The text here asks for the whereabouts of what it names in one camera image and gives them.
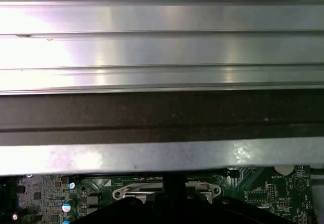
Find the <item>integrated circuit chip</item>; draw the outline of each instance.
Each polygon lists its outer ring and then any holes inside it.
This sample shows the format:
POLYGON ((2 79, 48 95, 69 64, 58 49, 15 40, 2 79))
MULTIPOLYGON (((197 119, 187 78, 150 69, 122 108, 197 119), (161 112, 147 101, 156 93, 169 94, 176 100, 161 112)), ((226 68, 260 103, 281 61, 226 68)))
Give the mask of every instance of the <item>integrated circuit chip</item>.
POLYGON ((16 192, 17 192, 18 194, 23 194, 23 193, 26 192, 26 187, 23 186, 23 185, 17 186, 17 188, 16 188, 16 192))
POLYGON ((59 222, 59 216, 58 215, 51 215, 51 222, 54 222, 54 223, 59 222))
POLYGON ((85 196, 82 196, 82 197, 80 198, 80 200, 81 200, 81 202, 86 203, 86 202, 88 201, 88 198, 85 197, 85 196))
POLYGON ((34 193, 34 200, 40 200, 42 198, 41 192, 35 192, 34 193))
POLYGON ((95 204, 98 204, 98 202, 99 202, 99 199, 98 199, 97 195, 87 197, 88 205, 95 205, 95 204))
POLYGON ((54 187, 60 188, 61 187, 61 182, 54 182, 54 187))
POLYGON ((98 208, 87 208, 87 215, 89 215, 92 212, 95 212, 96 210, 98 210, 98 208))
POLYGON ((266 202, 268 194, 266 191, 247 191, 248 202, 266 202))

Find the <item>electronic component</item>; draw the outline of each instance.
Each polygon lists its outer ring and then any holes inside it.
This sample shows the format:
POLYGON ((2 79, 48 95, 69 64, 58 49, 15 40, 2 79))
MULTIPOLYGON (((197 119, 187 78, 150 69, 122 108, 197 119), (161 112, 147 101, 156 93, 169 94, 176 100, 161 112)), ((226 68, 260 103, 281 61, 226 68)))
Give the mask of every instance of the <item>electronic component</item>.
POLYGON ((29 211, 27 208, 19 210, 12 215, 12 220, 19 220, 19 219, 23 218, 24 216, 26 216, 28 214, 28 212, 29 211))
POLYGON ((87 208, 87 215, 89 215, 92 212, 95 212, 98 209, 99 209, 98 207, 87 208))
POLYGON ((59 222, 59 215, 51 215, 51 222, 58 223, 59 222))
POLYGON ((290 175, 294 169, 295 166, 281 166, 281 167, 274 167, 277 173, 283 175, 283 176, 288 176, 290 175))
POLYGON ((42 198, 41 192, 35 192, 34 193, 34 200, 40 200, 42 198))
POLYGON ((23 185, 19 185, 16 187, 16 193, 18 194, 24 194, 26 192, 26 187, 23 185))
POLYGON ((99 198, 97 195, 87 196, 87 204, 88 205, 95 205, 95 204, 98 204, 98 202, 99 202, 99 198))
POLYGON ((63 205, 62 205, 62 210, 63 212, 69 212, 71 209, 74 208, 75 201, 72 199, 67 200, 63 205))
POLYGON ((61 185, 62 185, 61 182, 54 182, 54 187, 55 187, 55 188, 60 188, 61 185))
POLYGON ((83 196, 83 197, 80 198, 80 201, 83 202, 83 203, 86 203, 88 201, 88 197, 83 196))
POLYGON ((275 187, 273 184, 268 185, 269 202, 275 202, 275 187))
POLYGON ((74 216, 69 215, 62 224, 70 224, 71 222, 75 221, 74 216))

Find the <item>green circuit board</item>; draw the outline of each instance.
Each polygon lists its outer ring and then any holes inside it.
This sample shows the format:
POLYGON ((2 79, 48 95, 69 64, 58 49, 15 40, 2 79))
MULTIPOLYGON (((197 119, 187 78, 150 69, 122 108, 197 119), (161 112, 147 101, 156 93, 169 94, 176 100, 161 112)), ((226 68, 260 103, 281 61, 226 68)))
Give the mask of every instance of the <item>green circuit board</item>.
MULTIPOLYGON (((271 167, 236 170, 240 172, 239 178, 212 173, 187 177, 189 182, 217 186, 220 196, 243 200, 299 224, 312 223, 309 218, 313 206, 308 166, 295 166, 287 176, 271 167)), ((29 210, 20 223, 57 224, 63 223, 69 216, 78 219, 116 201, 116 190, 139 183, 159 184, 161 178, 86 175, 20 178, 17 185, 24 186, 24 191, 16 194, 16 202, 19 208, 29 210), (73 205, 69 212, 64 212, 62 205, 67 201, 72 201, 73 205)))

